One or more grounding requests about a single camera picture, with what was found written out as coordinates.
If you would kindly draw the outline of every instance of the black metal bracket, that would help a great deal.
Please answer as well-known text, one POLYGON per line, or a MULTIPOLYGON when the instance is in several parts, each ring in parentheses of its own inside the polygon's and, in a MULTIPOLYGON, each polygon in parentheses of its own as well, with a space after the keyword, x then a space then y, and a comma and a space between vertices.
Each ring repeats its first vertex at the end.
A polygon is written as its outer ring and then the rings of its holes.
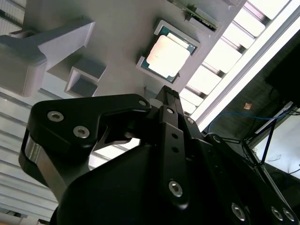
POLYGON ((138 95, 33 106, 19 162, 57 197, 51 224, 298 223, 222 139, 200 133, 176 91, 164 87, 157 100, 160 108, 138 95), (132 137, 140 146, 89 171, 92 151, 132 137))

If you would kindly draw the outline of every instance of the metal rod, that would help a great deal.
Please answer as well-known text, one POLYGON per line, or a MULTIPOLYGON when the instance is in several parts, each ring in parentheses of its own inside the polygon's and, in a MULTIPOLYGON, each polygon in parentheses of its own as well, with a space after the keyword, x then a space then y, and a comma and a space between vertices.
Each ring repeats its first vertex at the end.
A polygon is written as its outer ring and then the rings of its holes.
POLYGON ((274 120, 272 122, 270 133, 269 133, 269 137, 268 137, 268 140, 267 140, 267 143, 266 143, 266 147, 265 147, 263 155, 262 155, 262 160, 260 162, 260 165, 263 165, 264 162, 265 162, 265 160, 266 160, 266 157, 267 157, 267 154, 268 154, 268 150, 269 150, 269 146, 270 146, 270 143, 271 143, 271 139, 272 139, 272 136, 273 136, 273 133, 274 133, 274 130, 275 130, 276 122, 277 122, 277 120, 274 120))

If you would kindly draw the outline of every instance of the blue cable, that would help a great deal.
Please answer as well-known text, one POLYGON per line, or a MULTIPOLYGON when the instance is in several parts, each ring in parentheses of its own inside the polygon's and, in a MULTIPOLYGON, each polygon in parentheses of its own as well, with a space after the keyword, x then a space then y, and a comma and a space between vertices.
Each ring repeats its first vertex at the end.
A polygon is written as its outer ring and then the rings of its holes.
POLYGON ((285 110, 280 116, 277 117, 259 117, 259 116, 253 116, 251 114, 247 114, 247 113, 242 113, 242 112, 226 112, 223 114, 218 115, 209 125, 208 125, 208 133, 210 133, 210 127, 213 124, 213 122, 215 122, 218 118, 222 117, 222 116, 226 116, 226 115, 239 115, 239 116, 248 116, 248 117, 252 117, 252 118, 256 118, 259 120, 273 120, 273 119, 279 119, 282 118, 286 115, 286 111, 285 110))

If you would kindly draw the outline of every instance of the silver screw head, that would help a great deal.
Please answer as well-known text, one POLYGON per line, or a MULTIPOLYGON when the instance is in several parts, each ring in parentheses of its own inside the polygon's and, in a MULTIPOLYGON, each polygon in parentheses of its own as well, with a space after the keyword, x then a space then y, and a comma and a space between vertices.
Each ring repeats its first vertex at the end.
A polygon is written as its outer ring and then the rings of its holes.
POLYGON ((144 101, 140 100, 139 103, 142 105, 142 106, 146 106, 147 103, 145 103, 144 101))
POLYGON ((191 118, 188 117, 187 120, 189 123, 194 124, 194 121, 191 118))
POLYGON ((170 183, 169 183, 169 189, 170 189, 170 191, 172 192, 172 194, 175 197, 180 198, 182 196, 182 194, 183 194, 182 187, 180 186, 179 183, 177 183, 174 180, 170 181, 170 183))
POLYGON ((173 111, 172 109, 170 109, 170 108, 167 108, 167 111, 168 111, 170 114, 173 114, 173 113, 174 113, 174 111, 173 111))
POLYGON ((57 111, 51 111, 47 114, 49 120, 53 122, 61 122, 64 119, 63 114, 57 111))
POLYGON ((286 217, 289 218, 289 220, 291 220, 292 222, 295 221, 294 216, 286 208, 283 208, 283 212, 286 215, 286 217))
POLYGON ((244 211, 236 203, 232 203, 231 210, 240 221, 246 220, 244 211))
POLYGON ((84 126, 77 126, 73 129, 73 133, 76 137, 87 138, 90 135, 90 131, 84 126))
POLYGON ((220 139, 217 136, 212 137, 216 142, 221 143, 220 139))
POLYGON ((280 213, 277 209, 275 209, 274 207, 271 207, 271 210, 272 210, 273 215, 274 215, 278 220, 283 221, 283 217, 282 217, 281 213, 280 213))

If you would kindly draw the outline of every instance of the bolt hole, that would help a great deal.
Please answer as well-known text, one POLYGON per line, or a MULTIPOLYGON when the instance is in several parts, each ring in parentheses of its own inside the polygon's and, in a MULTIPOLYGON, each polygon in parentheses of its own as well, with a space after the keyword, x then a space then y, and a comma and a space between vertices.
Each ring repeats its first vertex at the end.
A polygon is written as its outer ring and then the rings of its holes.
POLYGON ((175 153, 178 153, 178 152, 179 152, 178 148, 175 148, 175 147, 172 147, 172 150, 173 150, 173 152, 175 152, 175 153))
POLYGON ((59 119, 60 118, 60 116, 58 114, 52 114, 51 117, 55 118, 55 119, 59 119))
POLYGON ((80 134, 83 134, 83 135, 84 135, 84 134, 85 134, 85 131, 84 131, 83 129, 79 129, 79 130, 78 130, 78 133, 80 133, 80 134))
POLYGON ((175 139, 178 139, 178 136, 174 133, 172 133, 172 137, 175 138, 175 139))

